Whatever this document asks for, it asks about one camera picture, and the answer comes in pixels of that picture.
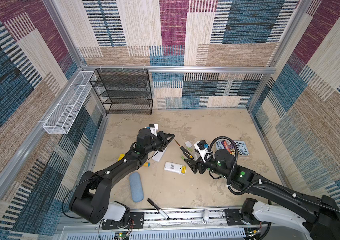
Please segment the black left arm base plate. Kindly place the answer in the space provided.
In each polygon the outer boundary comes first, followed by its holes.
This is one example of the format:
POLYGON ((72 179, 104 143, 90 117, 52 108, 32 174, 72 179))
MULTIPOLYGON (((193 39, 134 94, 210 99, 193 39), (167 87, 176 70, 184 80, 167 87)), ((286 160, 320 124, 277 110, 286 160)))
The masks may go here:
POLYGON ((144 212, 129 212, 125 214, 120 221, 106 220, 102 223, 102 230, 127 230, 131 226, 133 229, 142 229, 144 227, 144 212))

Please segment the white battery cover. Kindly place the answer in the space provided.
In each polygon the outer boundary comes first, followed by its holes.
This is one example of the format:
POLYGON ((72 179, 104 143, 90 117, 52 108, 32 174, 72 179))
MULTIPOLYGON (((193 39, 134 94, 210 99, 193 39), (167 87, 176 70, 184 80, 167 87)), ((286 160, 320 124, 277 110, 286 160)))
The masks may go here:
POLYGON ((198 153, 193 153, 193 156, 195 157, 195 160, 197 161, 200 157, 200 155, 198 153))
POLYGON ((189 141, 186 141, 186 142, 185 142, 185 145, 186 145, 188 148, 192 148, 192 147, 193 147, 193 145, 192 145, 189 141))

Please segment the black yellow screwdriver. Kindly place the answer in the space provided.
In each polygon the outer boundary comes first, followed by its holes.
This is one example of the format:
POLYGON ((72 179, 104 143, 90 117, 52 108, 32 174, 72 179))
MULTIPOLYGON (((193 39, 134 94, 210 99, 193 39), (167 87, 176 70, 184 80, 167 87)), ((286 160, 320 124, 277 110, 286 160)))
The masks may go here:
POLYGON ((179 146, 180 150, 185 155, 185 157, 187 157, 187 159, 189 159, 189 160, 194 160, 195 159, 194 156, 187 149, 185 149, 181 144, 179 144, 176 139, 174 139, 174 141, 177 143, 177 145, 179 146))

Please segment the white remote with red buttons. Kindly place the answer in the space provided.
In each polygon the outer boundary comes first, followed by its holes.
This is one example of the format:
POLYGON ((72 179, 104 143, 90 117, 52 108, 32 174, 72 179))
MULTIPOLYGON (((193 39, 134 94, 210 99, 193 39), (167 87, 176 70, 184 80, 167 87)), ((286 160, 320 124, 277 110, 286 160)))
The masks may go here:
POLYGON ((152 157, 152 160, 155 161, 155 162, 160 162, 163 155, 165 154, 167 149, 164 149, 162 152, 157 152, 153 157, 152 157))

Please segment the white air conditioner remote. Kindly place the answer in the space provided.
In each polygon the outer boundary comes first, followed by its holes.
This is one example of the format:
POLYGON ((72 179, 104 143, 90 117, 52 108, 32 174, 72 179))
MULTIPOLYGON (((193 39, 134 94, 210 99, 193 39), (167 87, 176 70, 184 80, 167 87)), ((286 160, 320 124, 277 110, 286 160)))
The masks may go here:
POLYGON ((165 162, 164 170, 172 173, 177 173, 181 175, 186 174, 186 167, 180 164, 175 164, 171 162, 165 162))

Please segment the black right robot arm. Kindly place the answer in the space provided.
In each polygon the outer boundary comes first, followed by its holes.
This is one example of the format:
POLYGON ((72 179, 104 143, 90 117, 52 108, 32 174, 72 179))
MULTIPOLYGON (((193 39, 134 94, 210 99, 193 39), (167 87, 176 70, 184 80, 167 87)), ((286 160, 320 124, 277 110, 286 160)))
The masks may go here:
POLYGON ((340 209, 334 199, 293 191, 238 165, 237 161, 237 156, 224 149, 214 154, 204 149, 199 158, 187 153, 185 159, 193 173, 208 171, 226 179, 229 191, 236 196, 252 194, 276 204, 272 207, 246 199, 241 209, 244 221, 284 225, 307 234, 312 240, 340 240, 340 209))

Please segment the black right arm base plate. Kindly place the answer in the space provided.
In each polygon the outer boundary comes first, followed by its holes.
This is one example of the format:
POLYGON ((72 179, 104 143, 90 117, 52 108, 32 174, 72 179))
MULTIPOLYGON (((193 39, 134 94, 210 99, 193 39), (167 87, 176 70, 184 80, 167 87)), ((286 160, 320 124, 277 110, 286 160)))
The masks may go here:
POLYGON ((260 225, 267 226, 269 222, 260 222, 253 216, 253 214, 242 213, 240 208, 224 209, 222 216, 226 219, 229 226, 240 225, 260 225))

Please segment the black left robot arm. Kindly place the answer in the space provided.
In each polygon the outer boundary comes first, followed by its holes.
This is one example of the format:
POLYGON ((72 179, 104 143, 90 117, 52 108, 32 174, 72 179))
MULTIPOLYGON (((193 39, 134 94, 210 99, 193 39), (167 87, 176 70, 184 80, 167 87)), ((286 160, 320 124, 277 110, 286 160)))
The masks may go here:
POLYGON ((98 223, 109 208, 112 188, 125 176, 138 170, 151 152, 163 152, 175 138, 162 131, 153 134, 148 128, 139 130, 136 142, 122 160, 97 172, 85 172, 69 202, 69 210, 92 224, 98 223))

